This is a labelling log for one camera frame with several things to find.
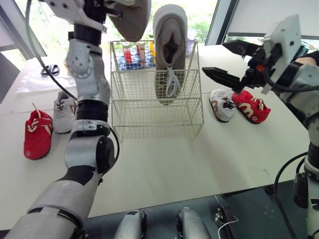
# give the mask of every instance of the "white cable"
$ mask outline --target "white cable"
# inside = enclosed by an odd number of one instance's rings
[[[223,208],[224,206],[220,203],[220,201],[218,200],[217,196],[215,195],[214,197],[216,198],[216,200],[219,203],[219,205],[221,205],[221,207]]]
[[[177,97],[178,96],[178,94],[176,94],[177,91],[180,92],[179,80],[178,80],[177,76],[175,75],[173,69],[171,67],[168,67],[167,68],[166,97],[169,97],[169,98],[172,96]]]
[[[228,224],[231,224],[231,223],[239,222],[239,219],[238,219],[237,217],[235,217],[234,215],[233,215],[233,217],[236,218],[236,220],[231,221],[231,222],[227,222],[227,223],[225,223],[224,225],[222,225],[222,226],[218,229],[217,233],[218,233],[218,238],[219,238],[219,239],[221,239],[221,238],[220,238],[220,230],[221,230],[223,227],[225,227],[225,226],[227,226]]]

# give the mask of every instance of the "red sneaker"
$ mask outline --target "red sneaker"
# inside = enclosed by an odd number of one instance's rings
[[[240,94],[233,93],[232,100],[250,123],[259,124],[265,121],[270,113],[270,108],[266,107],[264,101],[254,98],[248,91],[242,90]]]
[[[51,147],[52,118],[35,108],[30,119],[25,122],[24,156],[28,159],[41,159]]]

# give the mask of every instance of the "robotic arm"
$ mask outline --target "robotic arm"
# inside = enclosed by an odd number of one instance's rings
[[[307,227],[311,236],[319,229],[319,67],[291,63],[300,42],[299,18],[292,15],[265,35],[264,46],[242,41],[224,44],[236,54],[252,56],[241,81],[218,68],[208,67],[203,71],[237,93],[245,86],[263,87],[264,94],[273,90],[306,117],[304,125],[310,145],[305,157],[305,173],[296,176],[295,202],[308,209]]]
[[[102,176],[116,163],[108,138],[110,85],[104,75],[101,44],[106,15],[123,17],[117,7],[135,0],[45,0],[59,17],[74,24],[66,65],[78,99],[76,121],[65,150],[66,175],[51,183],[19,219],[6,239],[78,239]],[[144,32],[136,35],[140,38]]]

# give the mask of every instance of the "wall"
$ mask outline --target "wall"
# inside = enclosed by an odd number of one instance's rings
[[[3,24],[0,18],[0,48],[14,45],[14,40],[12,39],[10,33],[8,32],[6,26]]]
[[[0,53],[0,103],[4,99],[19,70]]]
[[[266,33],[275,22],[297,13],[302,35],[319,36],[319,0],[239,0],[228,32]]]

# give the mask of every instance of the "shoe insole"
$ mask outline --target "shoe insole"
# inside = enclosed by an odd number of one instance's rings
[[[173,37],[171,37],[168,44],[166,44],[164,47],[164,58],[167,63],[171,64],[171,61],[177,49],[178,49],[178,45],[174,43]]]

